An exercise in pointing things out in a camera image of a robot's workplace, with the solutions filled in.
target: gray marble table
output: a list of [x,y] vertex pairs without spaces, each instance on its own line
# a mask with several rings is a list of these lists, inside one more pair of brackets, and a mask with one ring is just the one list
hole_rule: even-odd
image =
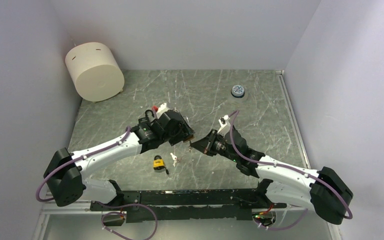
[[[123,92],[102,102],[83,100],[69,144],[70,151],[93,147],[121,135],[126,126],[153,105],[167,102],[187,116],[195,140],[218,129],[218,118],[239,109],[235,127],[248,145],[280,161],[303,167],[301,149],[289,117],[285,95],[271,70],[125,70]],[[232,101],[230,89],[243,85],[245,102]],[[181,160],[173,166],[170,153]],[[160,155],[170,172],[154,172],[153,159]],[[258,180],[245,176],[235,163],[221,156],[209,157],[187,143],[128,157],[92,175],[117,181],[122,190],[189,190],[255,188]]]

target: white cylindrical object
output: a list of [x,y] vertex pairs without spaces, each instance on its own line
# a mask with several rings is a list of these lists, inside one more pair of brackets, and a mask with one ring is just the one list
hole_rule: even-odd
[[78,94],[99,102],[123,90],[125,78],[111,50],[102,43],[88,42],[71,49],[65,65]]

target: purple cable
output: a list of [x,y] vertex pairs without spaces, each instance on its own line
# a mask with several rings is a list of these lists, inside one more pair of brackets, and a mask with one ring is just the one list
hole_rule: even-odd
[[[131,130],[131,129],[132,129],[132,128],[131,128],[130,126],[127,126],[127,127],[126,127],[126,129],[125,129],[125,135],[120,139],[121,142],[123,142],[124,140],[127,139],[127,137],[130,135],[130,130]],[[118,141],[116,141],[116,142],[114,142],[113,144],[111,144],[111,145],[109,145],[109,146],[106,146],[106,147],[104,147],[104,148],[101,148],[101,149],[98,149],[98,150],[95,150],[95,151],[86,153],[86,154],[84,154],[84,155],[81,155],[81,156],[79,156],[79,157],[76,157],[76,158],[74,158],[74,159],[72,159],[72,160],[70,160],[70,161],[68,161],[68,162],[66,162],[66,163],[64,163],[64,164],[62,164],[61,166],[55,168],[53,171],[51,171],[51,172],[50,172],[50,173],[43,179],[42,183],[41,183],[41,184],[39,185],[39,187],[37,188],[37,190],[36,190],[36,200],[38,200],[39,202],[42,202],[42,203],[43,203],[43,202],[49,202],[49,201],[51,201],[51,200],[54,200],[53,197],[51,197],[51,198],[47,198],[47,199],[42,199],[42,198],[40,197],[40,193],[41,193],[41,190],[42,190],[42,188],[44,187],[44,185],[47,183],[47,181],[48,181],[50,178],[52,178],[52,176],[54,176],[56,173],[58,173],[58,171],[60,171],[61,169],[67,167],[67,166],[70,165],[70,164],[73,164],[73,163],[75,163],[75,162],[77,162],[77,161],[79,161],[79,160],[82,160],[82,159],[83,159],[83,156],[86,156],[86,157],[88,158],[88,157],[93,156],[93,155],[95,155],[95,154],[102,153],[103,151],[107,151],[108,149],[112,149],[112,148],[114,148],[114,147],[116,147],[116,146],[118,146],[118,145],[119,145],[119,144],[118,144]]]
[[[153,232],[151,233],[151,235],[150,235],[149,237],[145,238],[144,240],[149,240],[149,239],[151,239],[151,238],[154,236],[155,232],[157,231],[157,227],[158,227],[158,219],[157,219],[157,215],[156,215],[155,212],[154,212],[150,207],[148,207],[147,205],[143,205],[143,204],[140,204],[140,203],[131,203],[131,204],[126,204],[126,205],[121,205],[121,206],[107,206],[107,205],[105,205],[105,204],[103,204],[102,202],[99,202],[99,201],[97,201],[97,203],[100,204],[101,206],[104,206],[104,207],[109,208],[109,209],[121,209],[121,208],[126,208],[126,207],[135,207],[135,206],[142,207],[142,208],[146,208],[148,211],[151,212],[151,214],[153,215],[153,218],[155,219],[155,228],[153,229]],[[100,222],[101,222],[101,224],[102,224],[102,229],[105,229],[105,230],[107,230],[108,232],[113,233],[113,234],[119,236],[120,238],[123,238],[123,239],[126,239],[126,240],[133,240],[133,239],[131,239],[131,238],[128,238],[128,237],[126,237],[126,236],[121,235],[120,233],[118,233],[118,232],[116,232],[116,231],[111,230],[109,227],[107,227],[107,226],[104,225],[104,218],[105,218],[106,216],[109,216],[109,215],[119,215],[119,216],[124,216],[124,214],[121,213],[121,212],[117,212],[117,211],[108,212],[107,214],[103,215],[102,218],[101,218],[101,221],[100,221]]]
[[[288,230],[288,229],[291,229],[293,228],[295,225],[297,225],[303,218],[304,216],[307,214],[309,210],[306,208],[304,210],[304,212],[301,214],[301,216],[298,217],[298,219],[296,221],[294,221],[291,225],[289,226],[284,226],[284,227],[268,227],[267,230],[271,230],[271,231],[283,231],[283,230]],[[260,225],[255,219],[253,220],[258,226]]]
[[[232,122],[231,122],[231,125],[230,125],[230,141],[232,143],[232,146],[233,146],[233,149],[234,151],[243,159],[251,162],[251,163],[256,163],[256,164],[265,164],[265,165],[270,165],[270,166],[274,166],[275,164],[273,162],[267,162],[267,161],[257,161],[257,160],[253,160],[253,159],[250,159],[246,156],[244,156],[241,152],[239,152],[239,150],[236,148],[236,145],[235,145],[235,142],[234,142],[234,139],[233,139],[233,125],[234,125],[234,122],[235,122],[235,119],[236,117],[238,116],[239,114],[239,110],[236,110],[234,112],[232,112],[231,114],[229,114],[228,116],[231,117],[233,116],[232,118]],[[292,171],[295,171],[299,174],[306,174],[306,172],[302,171],[302,170],[299,170],[295,167],[292,167],[292,166],[289,166],[289,165],[285,165],[285,164],[281,164],[281,163],[278,163],[277,166],[279,167],[282,167],[282,168],[286,168],[286,169],[289,169],[289,170],[292,170]],[[319,179],[318,177],[316,176],[313,176],[311,174],[308,174],[308,177],[311,178],[311,179],[314,179],[316,180],[317,182],[321,183],[322,185],[324,185],[325,187],[327,187],[330,191],[332,191],[332,193],[339,199],[339,201],[342,203],[342,205],[345,207],[345,210],[348,212],[348,215],[349,216],[343,216],[344,219],[352,219],[353,218],[353,213],[351,212],[350,210],[350,207],[347,205],[347,203],[345,202],[345,200],[342,198],[342,196],[332,187],[330,186],[327,182],[323,181],[322,179]]]
[[[76,158],[74,158],[74,159],[72,159],[72,160],[70,160],[70,161],[68,161],[68,162],[66,162],[66,163],[64,163],[64,164],[62,164],[61,166],[55,168],[53,171],[51,171],[51,172],[50,172],[50,173],[43,179],[42,183],[41,183],[40,186],[37,188],[37,190],[36,190],[36,200],[38,200],[39,202],[49,202],[49,201],[51,201],[51,200],[54,200],[53,197],[51,197],[51,198],[47,198],[47,199],[42,199],[42,198],[40,197],[41,189],[44,187],[44,185],[46,184],[46,182],[47,182],[53,175],[55,175],[58,171],[60,171],[61,169],[67,167],[68,165],[73,164],[73,163],[75,163],[75,162],[77,162],[77,161],[79,161],[79,160],[82,160],[82,159],[84,158],[84,156],[86,156],[86,157],[88,158],[88,157],[90,157],[90,156],[93,156],[93,155],[102,153],[102,152],[104,152],[104,151],[107,151],[107,150],[109,150],[109,149],[112,149],[112,148],[118,146],[118,145],[119,145],[119,142],[123,142],[124,140],[126,140],[126,139],[129,137],[131,129],[132,129],[132,128],[131,128],[130,126],[127,126],[126,129],[125,129],[125,135],[124,135],[119,141],[116,141],[116,142],[114,142],[113,144],[108,145],[108,146],[106,146],[106,147],[104,147],[104,148],[101,148],[101,149],[98,149],[98,150],[95,150],[95,151],[92,151],[92,152],[88,152],[88,153],[86,153],[86,154],[84,154],[84,155],[81,155],[81,156],[79,156],[79,157],[76,157]],[[151,234],[149,237],[145,238],[144,240],[149,240],[149,239],[151,239],[151,238],[154,236],[155,232],[157,231],[157,226],[158,226],[157,215],[155,214],[155,212],[154,212],[151,208],[149,208],[149,207],[146,206],[146,205],[143,205],[143,204],[140,204],[140,203],[131,203],[131,204],[126,204],[126,205],[122,205],[122,206],[107,206],[107,205],[105,205],[105,204],[103,204],[103,203],[101,203],[101,202],[98,202],[98,201],[97,201],[97,203],[99,203],[100,205],[102,205],[102,206],[104,206],[104,207],[106,207],[106,208],[110,208],[110,209],[121,209],[121,208],[132,207],[132,206],[139,206],[139,207],[142,207],[142,208],[146,208],[148,211],[151,212],[151,214],[153,215],[153,217],[154,217],[154,219],[155,219],[155,228],[154,228],[152,234]],[[115,214],[120,215],[120,216],[123,216],[123,215],[124,215],[124,214],[122,214],[122,213],[120,213],[120,212],[116,212],[116,211],[112,211],[112,212],[109,212],[109,213],[105,214],[105,215],[102,216],[102,218],[101,218],[101,223],[102,223],[103,228],[104,228],[105,230],[109,231],[110,233],[113,233],[113,234],[119,236],[120,238],[123,238],[123,239],[126,239],[126,240],[132,240],[132,239],[130,239],[130,238],[128,238],[128,237],[125,237],[125,236],[121,235],[120,233],[118,233],[118,232],[116,232],[116,231],[111,230],[110,228],[108,228],[107,226],[104,225],[104,218],[105,218],[106,216],[108,216],[108,215],[115,215]]]

